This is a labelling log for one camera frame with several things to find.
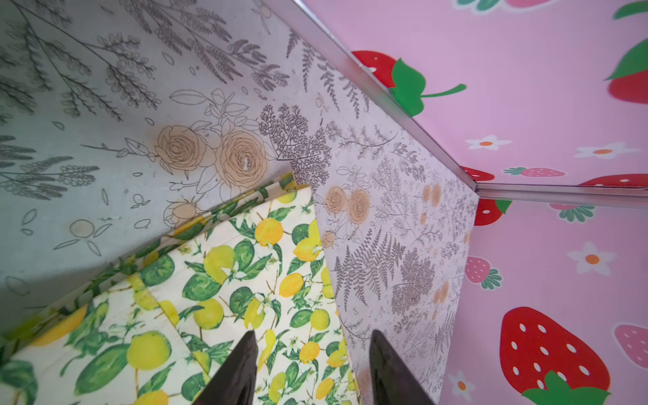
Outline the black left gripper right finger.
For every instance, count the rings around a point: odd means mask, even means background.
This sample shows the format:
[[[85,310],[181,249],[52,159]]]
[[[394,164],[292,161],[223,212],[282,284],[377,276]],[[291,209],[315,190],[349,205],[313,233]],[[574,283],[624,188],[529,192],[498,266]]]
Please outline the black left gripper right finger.
[[[435,404],[379,330],[371,334],[370,368],[374,404]]]

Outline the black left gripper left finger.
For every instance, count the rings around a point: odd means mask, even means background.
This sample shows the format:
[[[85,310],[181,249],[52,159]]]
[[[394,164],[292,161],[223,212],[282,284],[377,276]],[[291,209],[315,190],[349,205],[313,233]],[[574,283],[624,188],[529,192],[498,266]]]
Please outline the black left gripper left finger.
[[[258,372],[257,360],[256,334],[253,330],[247,331],[193,404],[253,404]]]

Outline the lemon print skirt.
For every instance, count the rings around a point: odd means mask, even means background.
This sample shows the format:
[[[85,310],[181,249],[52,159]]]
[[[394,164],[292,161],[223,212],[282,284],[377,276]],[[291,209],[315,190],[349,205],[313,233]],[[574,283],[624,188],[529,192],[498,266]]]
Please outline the lemon print skirt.
[[[312,189],[237,205],[1,369],[4,404],[194,404],[245,336],[256,404],[357,404]]]

